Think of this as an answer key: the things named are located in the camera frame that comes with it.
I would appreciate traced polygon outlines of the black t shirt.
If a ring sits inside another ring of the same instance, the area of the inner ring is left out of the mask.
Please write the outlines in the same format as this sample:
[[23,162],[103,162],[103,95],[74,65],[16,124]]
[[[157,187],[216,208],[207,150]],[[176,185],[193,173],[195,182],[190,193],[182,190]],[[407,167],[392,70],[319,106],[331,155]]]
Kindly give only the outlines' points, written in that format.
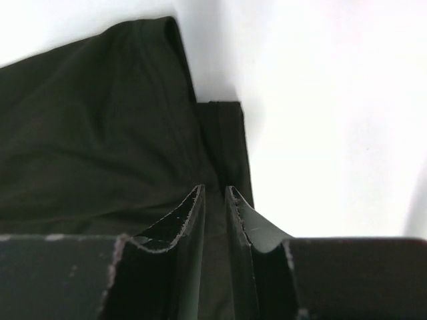
[[1,69],[1,232],[136,234],[206,192],[199,319],[233,319],[225,190],[251,201],[243,111],[195,98],[172,17]]

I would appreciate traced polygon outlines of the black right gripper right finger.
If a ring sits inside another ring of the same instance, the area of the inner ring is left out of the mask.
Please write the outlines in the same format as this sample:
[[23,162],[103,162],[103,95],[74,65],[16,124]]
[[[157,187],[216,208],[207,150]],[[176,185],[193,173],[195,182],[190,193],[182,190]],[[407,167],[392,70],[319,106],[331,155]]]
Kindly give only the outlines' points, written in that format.
[[226,189],[236,319],[425,319],[426,242],[295,238]]

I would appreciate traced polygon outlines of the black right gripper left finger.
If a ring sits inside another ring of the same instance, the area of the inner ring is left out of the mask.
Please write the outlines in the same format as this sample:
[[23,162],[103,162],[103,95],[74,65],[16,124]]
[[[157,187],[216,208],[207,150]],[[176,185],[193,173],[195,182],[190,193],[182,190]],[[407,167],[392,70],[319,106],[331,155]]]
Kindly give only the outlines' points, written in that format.
[[205,189],[129,235],[2,235],[2,319],[196,319]]

